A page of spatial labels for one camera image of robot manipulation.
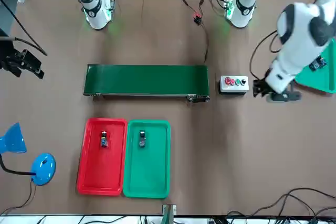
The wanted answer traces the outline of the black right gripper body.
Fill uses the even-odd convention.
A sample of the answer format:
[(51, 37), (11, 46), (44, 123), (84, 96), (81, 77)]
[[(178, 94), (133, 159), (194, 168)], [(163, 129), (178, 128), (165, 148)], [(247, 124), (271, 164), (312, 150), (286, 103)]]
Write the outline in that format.
[(1, 69), (9, 71), (9, 65), (22, 66), (22, 52), (15, 50), (14, 52), (1, 52)]

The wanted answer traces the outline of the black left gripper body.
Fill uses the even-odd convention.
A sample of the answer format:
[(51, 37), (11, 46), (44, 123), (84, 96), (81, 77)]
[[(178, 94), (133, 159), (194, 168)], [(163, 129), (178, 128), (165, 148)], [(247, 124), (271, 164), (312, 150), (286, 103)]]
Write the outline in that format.
[(268, 85), (268, 83), (265, 81), (265, 79), (262, 79), (260, 81), (260, 94), (261, 95), (267, 95), (270, 93), (274, 93), (274, 90)]

